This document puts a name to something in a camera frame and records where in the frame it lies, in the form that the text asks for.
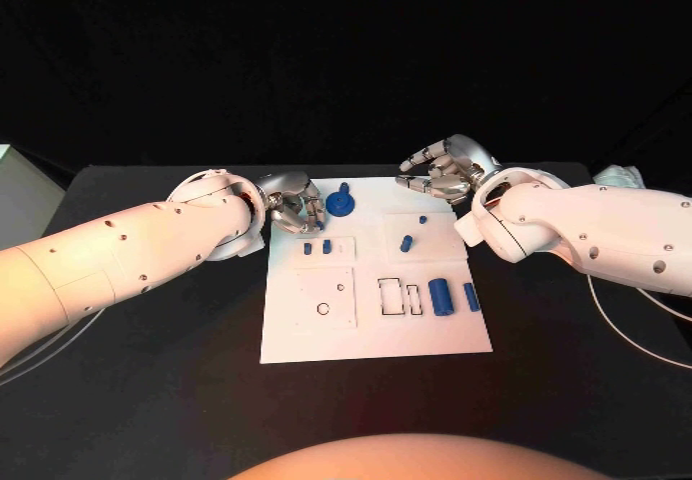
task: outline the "table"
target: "table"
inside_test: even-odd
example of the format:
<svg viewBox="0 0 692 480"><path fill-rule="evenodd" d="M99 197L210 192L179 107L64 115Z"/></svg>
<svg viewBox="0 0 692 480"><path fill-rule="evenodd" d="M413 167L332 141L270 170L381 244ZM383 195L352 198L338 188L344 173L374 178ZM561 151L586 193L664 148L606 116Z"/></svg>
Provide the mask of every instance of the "table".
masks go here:
<svg viewBox="0 0 692 480"><path fill-rule="evenodd" d="M590 181L579 164L533 167ZM48 233L165 199L198 169L90 167ZM233 171L293 169L396 174L391 165ZM225 478L311 445L401 432L517 443L616 476L692 473L692 372L618 337L557 257L512 265L485 245L469 251L494 353L260 365L267 257L208 262L112 307L0 389L5 478ZM690 360L668 314L632 289L596 287L636 338Z"/></svg>

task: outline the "robotic hand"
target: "robotic hand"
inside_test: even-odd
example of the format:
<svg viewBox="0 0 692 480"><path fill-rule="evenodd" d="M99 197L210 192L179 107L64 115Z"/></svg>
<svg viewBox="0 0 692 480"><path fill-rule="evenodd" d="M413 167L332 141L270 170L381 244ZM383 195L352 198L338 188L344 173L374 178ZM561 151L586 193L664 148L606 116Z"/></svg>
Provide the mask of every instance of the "robotic hand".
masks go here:
<svg viewBox="0 0 692 480"><path fill-rule="evenodd" d="M303 203L308 219L299 216ZM292 233L323 228L321 192L303 172L254 184L208 170L184 181L166 202L0 251L0 366L42 337L205 260L260 250L267 210Z"/></svg>
<svg viewBox="0 0 692 480"><path fill-rule="evenodd" d="M404 187L458 205L476 191L455 228L469 246L486 241L518 262L551 252L583 273L658 292L692 296L692 200L657 190L567 183L541 170L504 169L463 135L424 148L401 164L430 161L430 180Z"/></svg>

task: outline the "white paper sheet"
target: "white paper sheet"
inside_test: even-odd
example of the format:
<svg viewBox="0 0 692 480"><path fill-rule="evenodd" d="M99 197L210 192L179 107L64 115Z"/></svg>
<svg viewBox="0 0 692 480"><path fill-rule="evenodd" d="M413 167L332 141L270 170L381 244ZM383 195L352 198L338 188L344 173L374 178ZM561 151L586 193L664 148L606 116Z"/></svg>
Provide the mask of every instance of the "white paper sheet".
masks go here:
<svg viewBox="0 0 692 480"><path fill-rule="evenodd" d="M472 275L447 203L404 189L394 178L313 181L325 198L347 181L357 208L347 217L328 217L319 235L296 236L273 227L262 363L492 352L484 314L471 311L466 300ZM409 254L400 250L403 234L414 237ZM328 255L325 239L334 244ZM440 277L455 303L447 317L435 315L429 291L429 281ZM381 278L401 281L404 315L383 315ZM306 291L311 284L318 286ZM419 285L422 315L411 314L409 285ZM328 314L318 312L323 303Z"/></svg>

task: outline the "screw hole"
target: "screw hole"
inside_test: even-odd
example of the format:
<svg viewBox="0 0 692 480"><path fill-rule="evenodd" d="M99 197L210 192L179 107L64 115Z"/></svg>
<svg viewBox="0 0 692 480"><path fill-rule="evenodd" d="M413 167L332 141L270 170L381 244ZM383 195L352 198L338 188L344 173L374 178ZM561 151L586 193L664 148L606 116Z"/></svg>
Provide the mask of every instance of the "screw hole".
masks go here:
<svg viewBox="0 0 692 480"><path fill-rule="evenodd" d="M654 273L664 273L667 271L667 262L664 260L658 260L654 262Z"/></svg>

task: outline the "black background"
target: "black background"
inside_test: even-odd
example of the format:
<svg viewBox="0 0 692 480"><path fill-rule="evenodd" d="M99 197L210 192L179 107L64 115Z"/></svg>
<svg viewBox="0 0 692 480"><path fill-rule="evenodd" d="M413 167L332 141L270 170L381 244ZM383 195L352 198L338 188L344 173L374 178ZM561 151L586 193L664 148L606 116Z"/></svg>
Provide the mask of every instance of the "black background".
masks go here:
<svg viewBox="0 0 692 480"><path fill-rule="evenodd" d="M662 2L9 1L0 22L0 138L64 183L90 164L398 162L465 133L502 162L690 184Z"/></svg>
<svg viewBox="0 0 692 480"><path fill-rule="evenodd" d="M579 164L537 167L590 181ZM290 168L234 171L254 179ZM396 170L299 168L313 178ZM87 169L48 233L165 198L195 171ZM556 256L511 264L486 245L469 249L494 353L274 365L260 364L267 260L266 248L207 262L110 307L0 388L3 478L221 479L311 445L403 432L517 443L622 477L692 473L691 372L616 335ZM628 335L691 363L671 316L635 289L596 288Z"/></svg>

